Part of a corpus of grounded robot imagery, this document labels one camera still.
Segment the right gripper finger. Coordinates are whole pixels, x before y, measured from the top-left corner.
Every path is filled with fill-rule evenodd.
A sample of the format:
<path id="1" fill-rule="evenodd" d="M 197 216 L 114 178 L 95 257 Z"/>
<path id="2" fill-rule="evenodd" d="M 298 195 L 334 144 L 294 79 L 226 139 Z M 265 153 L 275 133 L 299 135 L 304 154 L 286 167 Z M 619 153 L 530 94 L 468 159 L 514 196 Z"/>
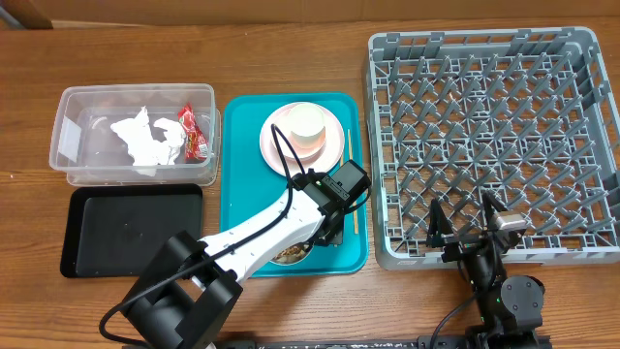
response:
<path id="1" fill-rule="evenodd" d="M 427 231 L 428 246 L 445 246 L 454 241 L 453 229 L 437 199 L 433 199 L 429 210 L 430 225 Z"/>
<path id="2" fill-rule="evenodd" d="M 488 191 L 481 192 L 482 212 L 485 219 L 486 228 L 495 228 L 492 217 L 495 213 L 507 211 L 508 209 L 498 201 L 495 195 Z"/>

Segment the white cup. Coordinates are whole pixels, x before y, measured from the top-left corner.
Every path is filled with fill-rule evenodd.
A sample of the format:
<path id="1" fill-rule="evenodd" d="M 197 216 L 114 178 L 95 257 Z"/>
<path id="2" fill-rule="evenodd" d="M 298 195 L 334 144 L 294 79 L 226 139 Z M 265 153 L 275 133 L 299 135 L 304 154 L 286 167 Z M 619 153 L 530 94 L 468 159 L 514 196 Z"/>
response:
<path id="1" fill-rule="evenodd" d="M 311 103 L 294 106 L 288 115 L 294 141 L 302 148 L 314 147 L 325 132 L 324 113 Z"/>

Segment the red snack wrapper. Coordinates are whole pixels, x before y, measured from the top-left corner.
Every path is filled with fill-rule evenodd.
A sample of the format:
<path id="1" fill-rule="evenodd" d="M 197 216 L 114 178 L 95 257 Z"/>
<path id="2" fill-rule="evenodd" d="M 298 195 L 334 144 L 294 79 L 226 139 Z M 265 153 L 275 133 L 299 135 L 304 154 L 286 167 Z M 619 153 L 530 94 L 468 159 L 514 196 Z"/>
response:
<path id="1" fill-rule="evenodd" d="M 208 155 L 208 141 L 198 125 L 197 118 L 190 103 L 178 113 L 178 122 L 185 132 L 185 160 L 203 162 Z"/>

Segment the white tissue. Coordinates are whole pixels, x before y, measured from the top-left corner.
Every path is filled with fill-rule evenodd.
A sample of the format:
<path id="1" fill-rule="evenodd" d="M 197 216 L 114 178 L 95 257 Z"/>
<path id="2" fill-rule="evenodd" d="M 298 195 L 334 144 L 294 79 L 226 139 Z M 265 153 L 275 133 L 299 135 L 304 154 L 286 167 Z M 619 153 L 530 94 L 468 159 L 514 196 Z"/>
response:
<path id="1" fill-rule="evenodd" d="M 186 142 L 186 133 L 178 121 L 161 117 L 153 122 L 153 126 L 163 131 L 162 141 L 152 135 L 146 106 L 135 117 L 110 125 L 111 131 L 127 144 L 134 166 L 173 165 Z"/>

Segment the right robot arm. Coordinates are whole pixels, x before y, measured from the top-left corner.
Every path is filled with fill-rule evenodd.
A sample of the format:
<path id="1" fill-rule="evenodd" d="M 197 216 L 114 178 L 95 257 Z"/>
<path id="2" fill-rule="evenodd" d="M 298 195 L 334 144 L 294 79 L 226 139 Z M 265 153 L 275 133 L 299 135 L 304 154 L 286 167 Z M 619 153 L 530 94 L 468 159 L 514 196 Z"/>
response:
<path id="1" fill-rule="evenodd" d="M 443 262 L 457 264 L 473 295 L 442 319 L 427 346 L 550 348 L 550 339 L 536 334 L 536 328 L 543 324 L 543 283 L 529 275 L 509 276 L 501 258 L 524 235 L 528 227 L 526 217 L 507 209 L 488 192 L 481 198 L 485 225 L 477 235 L 457 234 L 439 201 L 431 202 L 426 244 L 443 250 Z M 479 309 L 481 323 L 469 327 L 461 336 L 441 336 L 445 324 L 473 302 Z"/>

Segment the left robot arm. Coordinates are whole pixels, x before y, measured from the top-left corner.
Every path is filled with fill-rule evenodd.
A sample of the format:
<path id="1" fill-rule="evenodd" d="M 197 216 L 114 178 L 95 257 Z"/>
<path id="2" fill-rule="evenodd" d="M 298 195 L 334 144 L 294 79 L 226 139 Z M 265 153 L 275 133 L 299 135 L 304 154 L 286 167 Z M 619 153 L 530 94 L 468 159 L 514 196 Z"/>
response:
<path id="1" fill-rule="evenodd" d="M 205 348 L 217 338 L 243 282 L 297 244 L 326 246 L 371 180 L 355 161 L 334 174 L 296 174 L 270 206 L 225 232 L 181 232 L 164 243 L 119 305 L 147 348 Z"/>

